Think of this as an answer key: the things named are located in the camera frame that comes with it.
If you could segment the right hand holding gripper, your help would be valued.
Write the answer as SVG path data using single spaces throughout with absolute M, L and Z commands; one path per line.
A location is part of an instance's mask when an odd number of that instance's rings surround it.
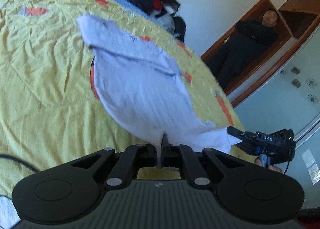
M 259 167 L 262 167 L 262 166 L 263 166 L 262 162 L 259 160 L 258 157 L 254 160 L 254 164 L 257 165 L 257 166 L 259 166 Z M 278 173 L 283 174 L 283 170 L 282 170 L 281 168 L 276 167 L 276 166 L 268 165 L 267 168 L 268 168 L 269 170 L 273 170 L 273 171 L 275 171 L 275 172 L 278 172 Z

